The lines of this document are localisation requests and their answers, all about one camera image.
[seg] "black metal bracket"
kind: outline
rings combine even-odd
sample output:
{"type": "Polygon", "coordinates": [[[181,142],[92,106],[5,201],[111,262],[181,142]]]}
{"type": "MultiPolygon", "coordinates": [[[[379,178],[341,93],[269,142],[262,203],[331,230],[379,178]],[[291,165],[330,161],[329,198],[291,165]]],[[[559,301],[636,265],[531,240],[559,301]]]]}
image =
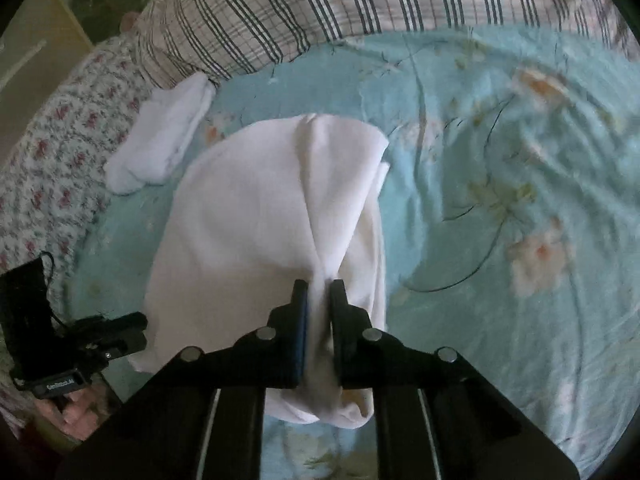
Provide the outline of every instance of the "black metal bracket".
{"type": "MultiPolygon", "coordinates": [[[[335,371],[373,388],[381,480],[577,480],[574,464],[460,354],[405,347],[330,285],[335,371]]],[[[231,348],[187,347],[63,463],[58,478],[254,480],[265,388],[304,371],[306,283],[231,348]]]]}

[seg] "black cable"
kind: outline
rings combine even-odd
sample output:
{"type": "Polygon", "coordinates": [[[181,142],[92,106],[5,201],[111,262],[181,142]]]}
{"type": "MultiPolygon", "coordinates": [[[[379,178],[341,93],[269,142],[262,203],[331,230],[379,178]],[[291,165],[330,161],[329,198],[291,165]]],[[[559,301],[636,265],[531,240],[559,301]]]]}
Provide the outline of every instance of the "black cable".
{"type": "MultiPolygon", "coordinates": [[[[42,259],[45,256],[49,258],[49,261],[51,262],[51,269],[49,271],[49,277],[47,278],[47,283],[46,283],[47,291],[48,291],[49,285],[51,284],[51,280],[53,279],[53,273],[56,270],[56,263],[55,263],[55,260],[53,259],[53,254],[51,254],[49,251],[41,252],[39,258],[42,259]]],[[[58,323],[62,328],[65,328],[68,330],[68,326],[56,315],[51,305],[49,305],[49,313],[51,317],[56,321],[56,323],[58,323]]]]}
{"type": "Polygon", "coordinates": [[[478,205],[478,204],[473,204],[471,207],[468,207],[468,208],[466,209],[466,211],[465,211],[465,212],[460,213],[460,214],[455,215],[455,216],[449,216],[449,217],[447,217],[447,218],[443,218],[443,219],[442,219],[442,221],[443,221],[443,222],[451,222],[451,221],[453,221],[453,220],[457,220],[458,218],[462,218],[462,217],[463,217],[464,215],[466,215],[467,213],[471,213],[471,211],[473,210],[473,208],[475,208],[477,205],[478,205]]]}
{"type": "Polygon", "coordinates": [[[486,252],[484,258],[480,261],[480,263],[478,264],[478,266],[472,270],[468,275],[466,275],[464,278],[462,278],[461,280],[457,280],[455,283],[451,283],[450,285],[445,285],[445,286],[440,286],[438,288],[428,288],[427,290],[418,290],[416,288],[411,288],[410,286],[406,286],[406,288],[412,292],[420,292],[420,293],[427,293],[427,292],[440,292],[441,290],[447,290],[448,288],[452,288],[456,285],[459,285],[460,283],[468,280],[469,278],[471,278],[476,272],[478,272],[478,270],[480,270],[482,268],[482,266],[485,264],[485,262],[489,259],[489,257],[491,256],[491,254],[494,252],[495,246],[498,243],[498,238],[500,237],[500,232],[502,232],[502,228],[504,226],[504,223],[506,222],[506,218],[504,220],[502,220],[502,222],[500,223],[500,227],[498,227],[498,230],[495,233],[495,237],[494,240],[491,242],[491,245],[489,246],[489,250],[486,252]]]}

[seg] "metal screw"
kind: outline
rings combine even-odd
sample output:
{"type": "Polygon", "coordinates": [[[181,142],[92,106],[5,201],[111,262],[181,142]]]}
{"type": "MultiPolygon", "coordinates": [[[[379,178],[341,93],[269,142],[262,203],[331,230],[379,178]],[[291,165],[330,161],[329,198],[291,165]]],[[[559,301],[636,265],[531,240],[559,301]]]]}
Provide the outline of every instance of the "metal screw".
{"type": "Polygon", "coordinates": [[[255,336],[263,341],[271,341],[276,337],[276,329],[271,326],[263,326],[255,331],[255,336]]]}
{"type": "Polygon", "coordinates": [[[382,332],[377,328],[366,328],[362,331],[362,337],[367,341],[371,341],[375,343],[376,341],[380,341],[382,339],[382,332]]]}
{"type": "Polygon", "coordinates": [[[458,358],[458,352],[449,346],[443,346],[437,352],[438,358],[446,363],[453,363],[458,358]]]}
{"type": "Polygon", "coordinates": [[[180,352],[180,359],[187,363],[191,363],[193,361],[197,361],[204,354],[202,348],[198,348],[197,346],[187,346],[184,348],[182,352],[180,352]]]}

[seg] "orange flower print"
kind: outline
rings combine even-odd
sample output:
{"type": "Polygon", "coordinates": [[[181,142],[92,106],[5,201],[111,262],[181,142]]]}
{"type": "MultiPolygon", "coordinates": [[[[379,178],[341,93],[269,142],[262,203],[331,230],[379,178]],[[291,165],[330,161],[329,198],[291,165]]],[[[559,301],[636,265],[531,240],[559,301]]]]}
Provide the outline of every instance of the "orange flower print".
{"type": "Polygon", "coordinates": [[[210,118],[209,124],[218,130],[219,134],[224,136],[228,133],[227,129],[231,126],[231,122],[236,118],[234,114],[228,114],[226,112],[217,112],[210,118]]]}
{"type": "Polygon", "coordinates": [[[507,249],[511,261],[513,291],[520,298],[552,290],[560,285],[570,262],[570,252],[562,241],[562,225],[553,218],[551,227],[524,237],[507,249]]]}
{"type": "Polygon", "coordinates": [[[218,129],[215,126],[209,126],[204,130],[204,140],[207,143],[207,146],[210,146],[214,142],[216,142],[219,136],[220,134],[218,133],[218,129]]]}
{"type": "Polygon", "coordinates": [[[562,76],[547,75],[534,68],[519,68],[513,77],[517,94],[533,99],[541,110],[549,110],[568,101],[568,91],[562,76]]]}

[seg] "white towel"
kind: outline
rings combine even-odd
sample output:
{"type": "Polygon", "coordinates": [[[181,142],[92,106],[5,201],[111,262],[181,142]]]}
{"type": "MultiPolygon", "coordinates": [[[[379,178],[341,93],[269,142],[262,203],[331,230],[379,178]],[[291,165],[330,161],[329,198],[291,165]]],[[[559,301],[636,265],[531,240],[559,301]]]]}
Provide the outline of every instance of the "white towel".
{"type": "Polygon", "coordinates": [[[211,105],[215,88],[202,72],[172,90],[155,89],[129,137],[104,166],[107,188],[128,194],[145,184],[164,184],[184,156],[211,105]]]}
{"type": "Polygon", "coordinates": [[[351,304],[385,325],[378,193],[388,166],[375,127],[333,116],[252,124],[203,153],[174,197],[148,282],[148,348],[155,372],[183,347],[231,346],[309,282],[306,367],[296,390],[268,390],[266,412],[291,422],[357,428],[369,390],[342,394],[333,364],[326,290],[344,279],[351,304]]]}

